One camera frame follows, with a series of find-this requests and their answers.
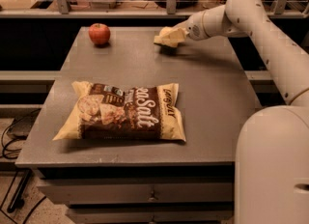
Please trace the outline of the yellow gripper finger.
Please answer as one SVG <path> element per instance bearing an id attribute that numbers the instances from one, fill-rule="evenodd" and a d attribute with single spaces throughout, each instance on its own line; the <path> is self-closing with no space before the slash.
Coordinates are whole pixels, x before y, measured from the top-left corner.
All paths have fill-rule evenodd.
<path id="1" fill-rule="evenodd" d="M 164 43 L 183 42 L 186 36 L 187 31 L 183 28 L 164 27 L 159 33 L 159 38 Z"/>

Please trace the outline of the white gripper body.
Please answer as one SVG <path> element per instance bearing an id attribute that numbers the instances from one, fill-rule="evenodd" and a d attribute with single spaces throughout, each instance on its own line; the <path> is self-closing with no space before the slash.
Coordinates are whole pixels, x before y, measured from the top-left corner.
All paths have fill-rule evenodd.
<path id="1" fill-rule="evenodd" d="M 178 23 L 174 29 L 181 29 L 184 34 L 194 41 L 209 39 L 211 36 L 207 31 L 207 11 L 191 15 L 186 21 Z"/>

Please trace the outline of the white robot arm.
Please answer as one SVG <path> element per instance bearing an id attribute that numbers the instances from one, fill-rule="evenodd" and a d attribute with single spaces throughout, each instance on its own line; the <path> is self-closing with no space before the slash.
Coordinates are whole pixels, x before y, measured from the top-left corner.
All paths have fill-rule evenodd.
<path id="1" fill-rule="evenodd" d="M 239 134 L 234 224 L 309 224 L 309 55 L 267 16 L 261 0 L 227 0 L 154 39 L 248 37 L 284 103 L 252 115 Z"/>

